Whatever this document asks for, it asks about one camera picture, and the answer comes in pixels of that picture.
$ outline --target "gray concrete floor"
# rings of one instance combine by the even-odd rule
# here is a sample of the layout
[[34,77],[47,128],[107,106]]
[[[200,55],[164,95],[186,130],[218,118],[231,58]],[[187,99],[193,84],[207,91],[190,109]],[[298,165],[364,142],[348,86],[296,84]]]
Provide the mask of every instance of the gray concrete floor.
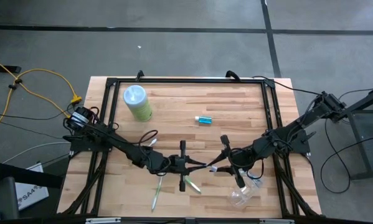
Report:
[[[267,0],[274,29],[373,30],[373,0]],[[118,27],[203,27],[264,29],[259,0],[73,0],[9,1],[0,0],[0,23],[118,26]],[[275,35],[275,46],[282,77],[292,78],[294,87],[340,94],[373,87],[373,36],[367,35]],[[149,76],[222,77],[233,70],[241,77],[273,77],[266,34],[196,34],[139,32],[35,32],[0,31],[0,62],[18,65],[23,70],[46,68],[65,75],[76,92],[85,96],[92,75],[136,75],[144,70]],[[0,112],[4,108],[7,85],[12,77],[0,73]],[[44,74],[25,75],[31,90],[66,107],[71,92],[61,79]],[[366,93],[347,95],[347,104]],[[296,93],[303,113],[312,95]],[[8,114],[48,117],[57,114],[49,103],[15,91]],[[53,136],[66,134],[62,118],[28,121],[5,118],[8,123]],[[373,179],[355,181],[348,192],[332,194],[323,187],[320,166],[332,153],[318,122],[310,140],[316,173],[316,187],[323,214],[333,218],[373,222]],[[354,142],[345,124],[329,123],[336,149]],[[28,147],[52,139],[0,124],[0,161]],[[68,146],[45,147],[23,155],[11,164],[28,167],[65,154]],[[352,174],[363,171],[353,148],[342,155]],[[325,182],[334,190],[346,185],[341,164],[333,159],[325,168]]]

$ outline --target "yellow extension cord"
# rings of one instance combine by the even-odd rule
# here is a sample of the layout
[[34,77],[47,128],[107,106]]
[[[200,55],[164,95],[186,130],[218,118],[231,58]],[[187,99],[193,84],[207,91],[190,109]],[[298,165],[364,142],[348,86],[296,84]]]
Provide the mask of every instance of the yellow extension cord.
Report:
[[[15,85],[15,81],[16,81],[18,78],[22,77],[23,75],[25,75],[25,74],[27,74],[27,73],[29,73],[29,72],[34,72],[34,71],[43,71],[43,72],[49,72],[49,73],[51,73],[51,74],[57,75],[57,76],[59,76],[60,78],[63,78],[63,79],[67,82],[67,84],[68,84],[68,86],[70,87],[70,89],[72,90],[72,92],[73,92],[73,99],[71,100],[71,103],[79,103],[80,101],[82,101],[81,96],[78,96],[78,95],[75,93],[74,88],[73,88],[73,86],[71,85],[71,83],[70,83],[70,82],[69,82],[69,81],[68,81],[68,80],[67,80],[63,75],[61,75],[61,74],[59,74],[59,73],[56,73],[56,72],[53,72],[53,71],[50,71],[50,70],[46,70],[46,69],[43,69],[43,68],[34,68],[34,69],[27,70],[27,71],[25,71],[25,72],[22,72],[22,73],[19,74],[18,76],[15,76],[15,75],[13,75],[13,73],[11,73],[7,68],[5,68],[5,66],[2,65],[1,63],[0,63],[0,66],[1,66],[3,69],[5,69],[5,71],[7,71],[7,73],[9,73],[10,75],[13,76],[13,78],[14,78],[13,85]],[[54,105],[58,110],[60,110],[64,115],[66,115],[66,117],[70,117],[70,115],[68,115],[64,110],[62,110],[59,106],[57,106],[57,104],[56,104],[55,102],[53,102],[52,100],[50,100],[50,99],[48,99],[48,98],[46,98],[46,97],[44,97],[44,96],[41,96],[41,95],[39,95],[39,94],[37,94],[37,93],[34,93],[34,92],[30,91],[29,89],[27,89],[27,88],[23,85],[23,83],[19,83],[19,85],[20,85],[21,87],[23,87],[23,89],[24,89],[26,92],[28,92],[28,93],[30,93],[30,94],[36,96],[36,97],[39,97],[39,98],[41,98],[41,99],[43,99],[43,100],[46,100],[46,101],[48,101],[49,103],[52,103],[52,104],[53,104],[53,105]],[[5,115],[5,114],[6,114],[6,111],[7,111],[8,107],[9,107],[9,102],[10,102],[10,100],[11,100],[12,93],[13,93],[13,89],[10,89],[10,90],[9,90],[9,93],[7,94],[6,104],[5,104],[4,112],[2,113],[2,115]]]

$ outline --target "green cylindrical container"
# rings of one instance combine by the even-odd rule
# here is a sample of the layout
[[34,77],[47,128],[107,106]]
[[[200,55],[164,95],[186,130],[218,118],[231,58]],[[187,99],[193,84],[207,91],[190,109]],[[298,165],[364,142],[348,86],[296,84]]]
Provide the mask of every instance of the green cylindrical container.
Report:
[[123,94],[125,104],[137,121],[148,121],[152,116],[146,91],[139,85],[131,85]]

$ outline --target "butcher block tabletop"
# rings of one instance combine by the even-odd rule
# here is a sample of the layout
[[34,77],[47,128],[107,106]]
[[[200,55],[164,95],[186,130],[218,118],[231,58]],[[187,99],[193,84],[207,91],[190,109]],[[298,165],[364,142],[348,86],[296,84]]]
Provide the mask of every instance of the butcher block tabletop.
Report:
[[[102,105],[107,77],[91,77],[84,107]],[[291,86],[289,78],[276,81]],[[231,147],[244,147],[259,138],[267,129],[260,85],[232,83],[140,83],[148,94],[153,116],[148,122],[138,122],[123,101],[124,90],[134,83],[122,83],[116,106],[115,122],[119,124],[117,134],[129,141],[138,141],[147,131],[158,130],[154,150],[164,156],[179,154],[179,141],[186,140],[186,154],[192,159],[209,163],[224,148],[220,136],[228,135]],[[292,90],[276,84],[283,125],[298,117],[295,96]],[[113,90],[108,101],[105,123],[110,113]],[[268,90],[273,112],[271,94]],[[212,124],[203,125],[195,116],[211,116]],[[68,165],[58,212],[64,211],[76,199],[87,179],[92,153],[81,152]],[[244,209],[231,206],[228,196],[235,179],[226,173],[212,173],[201,169],[190,174],[200,189],[198,194],[186,185],[179,191],[179,175],[167,174],[163,178],[155,210],[151,211],[153,197],[159,177],[146,168],[131,165],[125,154],[113,149],[103,183],[99,216],[116,217],[205,217],[205,218],[280,218],[279,196],[276,187],[272,158],[263,160],[265,169],[261,178],[263,185],[247,202]],[[311,167],[303,156],[290,155],[294,183],[311,208],[321,213]],[[217,166],[228,166],[224,160]],[[253,167],[260,175],[261,162]],[[91,208],[95,188],[90,197]],[[286,201],[291,211],[290,195],[285,187]]]

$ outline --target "white lid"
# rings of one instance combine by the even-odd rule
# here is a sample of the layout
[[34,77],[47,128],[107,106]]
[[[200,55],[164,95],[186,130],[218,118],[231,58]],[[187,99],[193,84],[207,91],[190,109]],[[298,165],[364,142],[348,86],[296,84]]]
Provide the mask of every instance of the white lid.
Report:
[[145,101],[146,92],[139,85],[131,85],[124,91],[123,98],[127,105],[136,106]]

